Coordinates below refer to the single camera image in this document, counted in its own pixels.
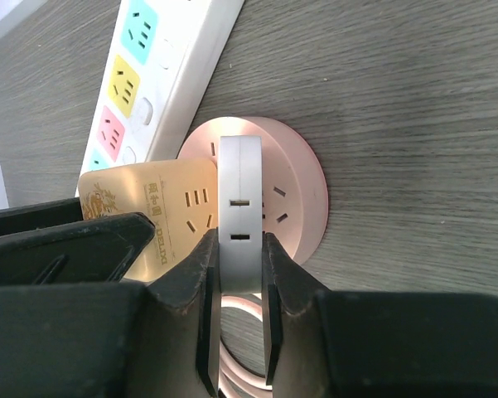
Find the orange cube adapter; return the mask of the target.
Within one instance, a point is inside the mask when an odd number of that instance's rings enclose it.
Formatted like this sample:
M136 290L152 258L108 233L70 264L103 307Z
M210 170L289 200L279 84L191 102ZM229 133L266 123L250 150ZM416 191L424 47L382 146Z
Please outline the orange cube adapter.
M155 236L123 276L151 283L217 227L217 182L210 159L175 159L86 172L78 194L86 220L140 212L154 224Z

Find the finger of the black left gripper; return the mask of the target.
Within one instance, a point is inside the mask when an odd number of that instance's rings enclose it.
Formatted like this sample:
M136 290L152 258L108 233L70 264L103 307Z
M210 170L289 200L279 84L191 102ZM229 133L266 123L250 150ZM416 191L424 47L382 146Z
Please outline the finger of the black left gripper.
M77 198L0 210L0 286L118 282L155 235L140 212L84 219Z

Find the white plug adapter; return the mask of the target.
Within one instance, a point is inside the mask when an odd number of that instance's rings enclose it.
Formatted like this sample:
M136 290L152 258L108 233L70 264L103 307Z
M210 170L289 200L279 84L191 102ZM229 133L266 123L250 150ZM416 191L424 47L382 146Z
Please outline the white plug adapter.
M262 290L263 161L259 136L220 138L218 233L223 294Z

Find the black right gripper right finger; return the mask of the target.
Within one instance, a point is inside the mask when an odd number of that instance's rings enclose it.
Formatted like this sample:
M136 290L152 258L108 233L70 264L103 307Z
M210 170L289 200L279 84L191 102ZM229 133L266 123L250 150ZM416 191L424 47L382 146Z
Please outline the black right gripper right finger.
M265 380L276 397L498 397L498 298L336 291L267 233Z

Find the pink round socket base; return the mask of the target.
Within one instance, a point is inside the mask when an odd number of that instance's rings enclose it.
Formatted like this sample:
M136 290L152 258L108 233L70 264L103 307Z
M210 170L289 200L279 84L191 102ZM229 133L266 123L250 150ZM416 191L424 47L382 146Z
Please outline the pink round socket base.
M220 137L235 135L261 138L263 229L303 265L320 245L329 213L326 179L316 154L297 131L278 120L219 117L190 133L178 157L215 161Z

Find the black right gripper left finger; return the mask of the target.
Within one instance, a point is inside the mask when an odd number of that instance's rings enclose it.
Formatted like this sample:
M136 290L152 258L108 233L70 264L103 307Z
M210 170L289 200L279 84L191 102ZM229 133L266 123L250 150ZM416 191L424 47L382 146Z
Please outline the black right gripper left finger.
M219 248L158 281L0 287L0 397L218 393Z

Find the long white power strip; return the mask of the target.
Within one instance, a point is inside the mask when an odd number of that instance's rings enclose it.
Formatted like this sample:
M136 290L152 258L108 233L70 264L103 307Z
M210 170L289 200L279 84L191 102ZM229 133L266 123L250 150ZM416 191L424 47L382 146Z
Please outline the long white power strip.
M120 3L82 173L176 158L243 5Z

